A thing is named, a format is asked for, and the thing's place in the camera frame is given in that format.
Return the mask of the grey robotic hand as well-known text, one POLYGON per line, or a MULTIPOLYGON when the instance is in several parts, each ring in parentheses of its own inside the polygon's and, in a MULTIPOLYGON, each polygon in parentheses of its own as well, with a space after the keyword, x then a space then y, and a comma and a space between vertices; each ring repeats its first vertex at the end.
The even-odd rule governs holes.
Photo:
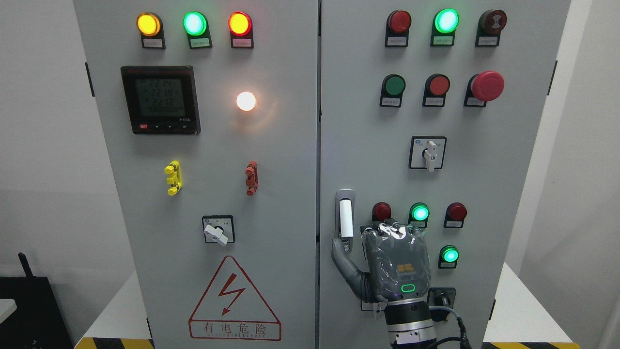
POLYGON ((394 220, 360 228, 369 271, 362 272, 332 239, 332 260, 354 295, 366 303, 421 298, 431 283, 426 231, 394 220))

